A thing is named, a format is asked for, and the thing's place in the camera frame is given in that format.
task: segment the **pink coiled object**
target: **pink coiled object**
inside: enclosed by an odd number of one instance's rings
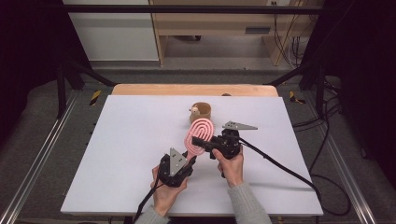
[[[189,152],[187,156],[188,161],[192,157],[200,156],[205,152],[204,148],[192,144],[192,137],[199,137],[208,142],[210,141],[210,139],[212,139],[214,133],[215,128],[210,119],[197,119],[191,124],[190,129],[187,132],[186,137],[184,138],[184,145]]]

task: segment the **white wall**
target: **white wall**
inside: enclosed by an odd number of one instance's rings
[[[148,0],[64,0],[65,4],[148,5]],[[70,13],[90,61],[158,61],[151,16]]]

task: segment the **person's left hand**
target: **person's left hand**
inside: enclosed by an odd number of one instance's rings
[[[154,188],[158,170],[159,166],[156,166],[152,169],[153,182],[150,185],[151,188]],[[181,183],[180,187],[178,188],[168,187],[166,185],[163,185],[163,182],[161,182],[161,180],[158,181],[158,186],[160,187],[155,190],[153,195],[155,212],[157,212],[160,216],[165,217],[166,213],[175,203],[177,195],[187,187],[187,179],[188,178],[185,178]]]

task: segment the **gray sleeve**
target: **gray sleeve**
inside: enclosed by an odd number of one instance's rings
[[[247,183],[228,189],[238,224],[271,224],[271,219],[257,201]]]
[[[161,217],[154,211],[154,208],[150,206],[148,210],[139,217],[135,224],[166,224],[168,222],[168,217]]]

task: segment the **white table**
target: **white table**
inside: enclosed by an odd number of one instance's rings
[[[189,108],[212,106],[215,134],[229,120],[259,127],[241,137],[310,180],[289,116],[280,97],[111,95],[61,211],[73,215],[130,216],[149,192],[151,169],[174,147],[184,152]],[[305,183],[245,147],[244,178],[270,216],[323,215]],[[226,181],[209,154],[198,157],[188,188],[170,216],[232,216]]]

